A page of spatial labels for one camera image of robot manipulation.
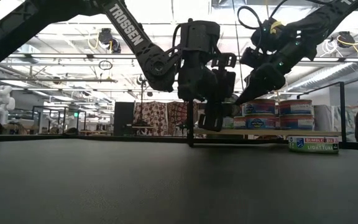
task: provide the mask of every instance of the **white robot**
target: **white robot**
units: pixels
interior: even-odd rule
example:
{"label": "white robot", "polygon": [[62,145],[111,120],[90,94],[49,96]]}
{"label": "white robot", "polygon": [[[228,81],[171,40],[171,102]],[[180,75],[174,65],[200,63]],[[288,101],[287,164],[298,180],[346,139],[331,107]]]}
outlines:
{"label": "white robot", "polygon": [[[46,119],[50,121],[50,124],[52,125],[52,127],[56,127],[56,128],[58,128],[58,129],[63,129],[63,123],[59,124],[59,123],[57,122],[57,120],[52,119],[49,115],[46,117]],[[67,116],[65,123],[68,124],[68,123],[69,123],[71,120],[73,120],[73,119],[74,119],[74,116],[73,116],[73,115]]]}
{"label": "white robot", "polygon": [[15,108],[15,99],[11,97],[11,86],[0,86],[0,123],[7,124],[7,117],[10,110]]}

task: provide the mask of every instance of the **can label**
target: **can label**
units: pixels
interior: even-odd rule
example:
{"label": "can label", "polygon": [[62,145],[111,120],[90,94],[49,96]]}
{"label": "can label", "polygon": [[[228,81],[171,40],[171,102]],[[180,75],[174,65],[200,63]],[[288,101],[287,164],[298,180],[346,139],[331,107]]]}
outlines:
{"label": "can label", "polygon": [[247,103],[243,107],[243,115],[246,114],[274,114],[275,105],[269,103]]}
{"label": "can label", "polygon": [[290,149],[308,152],[337,151],[338,137],[289,137]]}
{"label": "can label", "polygon": [[299,119],[298,120],[298,128],[313,128],[313,120],[312,119]]}
{"label": "can label", "polygon": [[245,129],[246,128],[246,121],[245,119],[236,119],[234,118],[234,128],[235,129]]}
{"label": "can label", "polygon": [[223,125],[224,129],[232,129],[234,126],[233,118],[223,118]]}
{"label": "can label", "polygon": [[274,129],[276,120],[271,118],[251,118],[246,121],[247,129]]}
{"label": "can label", "polygon": [[313,118],[280,118],[280,126],[282,129],[302,129],[313,130],[314,119]]}
{"label": "can label", "polygon": [[291,105],[280,105],[280,115],[283,114],[312,114],[313,105],[297,103]]}

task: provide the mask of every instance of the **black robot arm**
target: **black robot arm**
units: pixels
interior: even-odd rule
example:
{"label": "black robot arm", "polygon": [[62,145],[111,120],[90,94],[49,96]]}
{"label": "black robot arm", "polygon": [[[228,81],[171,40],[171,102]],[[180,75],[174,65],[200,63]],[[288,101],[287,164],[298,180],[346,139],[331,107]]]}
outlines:
{"label": "black robot arm", "polygon": [[[189,20],[180,24],[180,44],[163,51],[152,43],[124,0],[26,0],[0,20],[0,62],[47,25],[79,14],[107,15],[135,54],[150,87],[171,92],[178,73],[179,98],[208,101],[210,110],[206,110],[200,127],[221,129],[221,102],[233,93],[236,77],[224,68],[234,67],[236,56],[218,50],[220,26],[215,22]],[[218,69],[207,68],[210,60]]]}
{"label": "black robot arm", "polygon": [[321,6],[304,19],[282,25],[272,17],[264,21],[252,35],[252,42],[263,53],[246,49],[240,63],[253,69],[246,78],[247,88],[237,100],[245,103],[285,84],[284,75],[304,57],[313,60],[317,45],[358,8],[358,0],[333,0]]}

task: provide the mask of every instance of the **fabric backdrop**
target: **fabric backdrop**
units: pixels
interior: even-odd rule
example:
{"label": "fabric backdrop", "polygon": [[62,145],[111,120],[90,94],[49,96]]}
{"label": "fabric backdrop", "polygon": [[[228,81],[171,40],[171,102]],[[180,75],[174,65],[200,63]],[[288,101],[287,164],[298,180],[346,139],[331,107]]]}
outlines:
{"label": "fabric backdrop", "polygon": [[[167,103],[168,107],[168,134],[173,136],[175,127],[178,124],[183,124],[187,120],[187,103],[184,102],[171,102]],[[193,103],[193,117],[194,122],[198,117],[198,104]]]}
{"label": "fabric backdrop", "polygon": [[[140,103],[135,104],[134,123],[140,118]],[[152,127],[156,127],[145,135],[168,135],[167,105],[156,101],[143,103],[143,120]]]}

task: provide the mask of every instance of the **tuna can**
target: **tuna can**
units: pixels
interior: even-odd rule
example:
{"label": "tuna can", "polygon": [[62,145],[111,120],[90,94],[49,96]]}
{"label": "tuna can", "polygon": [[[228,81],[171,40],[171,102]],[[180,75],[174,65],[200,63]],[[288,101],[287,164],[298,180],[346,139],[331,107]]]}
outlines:
{"label": "tuna can", "polygon": [[242,115],[247,114],[275,114],[276,101],[268,99],[256,99],[247,102],[242,107]]}
{"label": "tuna can", "polygon": [[275,129],[275,114],[248,114],[246,116],[247,129]]}
{"label": "tuna can", "polygon": [[314,118],[311,114],[287,114],[280,116],[280,127],[284,130],[312,131]]}
{"label": "tuna can", "polygon": [[285,100],[279,103],[280,115],[285,114],[312,114],[311,100]]}
{"label": "tuna can", "polygon": [[337,154],[339,138],[332,136],[289,136],[288,146],[291,151],[295,152]]}
{"label": "tuna can", "polygon": [[230,117],[223,118],[223,124],[222,124],[223,129],[233,129],[233,127],[234,127],[233,118]]}
{"label": "tuna can", "polygon": [[245,117],[234,117],[233,123],[234,123],[234,129],[247,129]]}

